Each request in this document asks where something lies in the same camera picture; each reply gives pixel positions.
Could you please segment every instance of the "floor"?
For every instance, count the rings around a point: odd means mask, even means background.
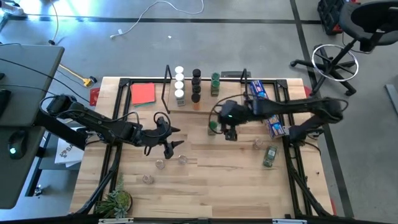
[[[214,71],[247,68],[253,77],[302,78],[304,84],[311,86],[313,80],[307,69],[299,65],[290,68],[289,62],[306,57],[320,43],[342,45],[341,35],[329,37],[318,24],[317,0],[204,0],[205,10],[198,15],[158,4],[130,33],[109,38],[118,29],[130,28],[134,18],[151,2],[55,1],[58,14],[65,16],[60,18],[56,39],[58,45],[65,47],[62,63],[86,77],[97,77],[99,83],[95,87],[100,86],[105,76],[158,77],[167,64],[182,65],[188,71],[200,68],[207,76]],[[170,2],[190,12],[201,7],[200,0]],[[47,44],[56,28],[55,17],[48,16],[54,15],[51,4],[47,0],[21,0],[20,5],[29,16],[21,21],[9,19],[0,32],[0,41]],[[396,52],[398,44],[378,47],[371,55],[355,54],[360,67],[351,84],[357,88],[357,94],[348,98],[345,89],[334,82],[325,82],[320,90],[322,96],[349,101],[344,120],[329,125],[327,139],[322,136],[319,140],[330,195],[340,216],[353,213],[360,220],[398,220],[398,173],[394,170],[398,157],[394,150],[398,116],[384,89],[397,76]],[[59,73],[57,78],[89,97],[87,89]],[[50,91],[69,93],[55,82]],[[48,193],[40,198],[21,195],[15,208],[0,210],[0,220],[66,214],[77,173],[62,172],[43,173],[39,183],[50,186]]]

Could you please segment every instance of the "office chair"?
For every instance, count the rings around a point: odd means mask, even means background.
[[[312,90],[311,96],[317,94],[326,79],[340,82],[348,89],[345,93],[347,96],[356,93],[355,88],[347,82],[358,73],[358,61],[350,50],[357,41],[360,42],[360,51],[365,53],[372,52],[378,45],[390,45],[398,41],[398,1],[378,1],[361,5],[347,2],[341,9],[339,25],[343,32],[353,38],[349,44],[344,47],[335,44],[317,45],[312,53],[311,62],[294,60],[290,63],[292,67],[296,64],[312,67],[322,75]],[[333,58],[326,54],[325,47],[338,47],[341,50]],[[353,60],[338,63],[346,54],[349,54]],[[315,56],[320,57],[323,63],[315,63]],[[348,69],[353,65],[356,65],[355,72]],[[343,78],[337,72],[338,69],[344,70],[352,76]]]

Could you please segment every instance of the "toothpaste box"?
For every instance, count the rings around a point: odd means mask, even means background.
[[[254,95],[252,97],[257,98],[258,100],[261,98],[268,99],[268,95],[266,93],[266,90],[264,89],[264,86],[261,83],[261,80],[251,81],[250,91],[251,94]],[[285,135],[285,131],[277,115],[273,115],[266,121],[266,123],[269,128],[269,136],[271,137],[271,139],[279,138]]]

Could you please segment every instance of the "chair base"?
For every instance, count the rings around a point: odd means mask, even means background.
[[[355,65],[355,61],[352,60],[352,61],[349,61],[349,62],[339,63],[339,64],[333,66],[333,65],[330,64],[330,61],[327,60],[327,59],[333,60],[333,57],[328,57],[328,55],[327,55],[325,49],[323,49],[323,48],[320,49],[319,51],[320,51],[321,55],[322,55],[324,58],[322,59],[322,60],[323,60],[323,63],[316,63],[316,66],[317,66],[320,70],[322,70],[325,74],[329,71],[326,75],[329,75],[329,76],[331,76],[331,77],[333,77],[333,78],[335,78],[335,79],[339,79],[339,80],[344,79],[344,78],[340,75],[340,73],[338,73],[338,72],[336,71],[337,69],[340,69],[341,67],[350,68],[350,67],[352,67],[353,65]],[[291,66],[291,67],[294,67],[294,66],[296,66],[297,64],[299,64],[299,65],[305,65],[305,66],[311,67],[311,68],[314,67],[313,64],[312,64],[312,62],[308,62],[308,61],[304,61],[304,60],[294,60],[294,61],[291,61],[290,66]],[[313,90],[312,90],[310,96],[316,95],[316,94],[318,93],[319,89],[321,88],[321,86],[322,86],[322,84],[323,84],[323,82],[324,82],[325,80],[326,80],[326,78],[325,78],[324,76],[322,76],[321,79],[319,79],[317,85],[313,88]],[[347,81],[345,81],[345,82],[340,82],[340,83],[341,83],[345,88],[347,88],[347,91],[346,91],[345,95],[351,96],[351,95],[353,95],[353,94],[356,93],[356,89],[355,89],[351,84],[349,84]]]

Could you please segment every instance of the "computer mouse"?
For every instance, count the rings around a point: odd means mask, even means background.
[[[20,159],[26,152],[27,131],[14,132],[8,139],[8,153],[11,159]]]

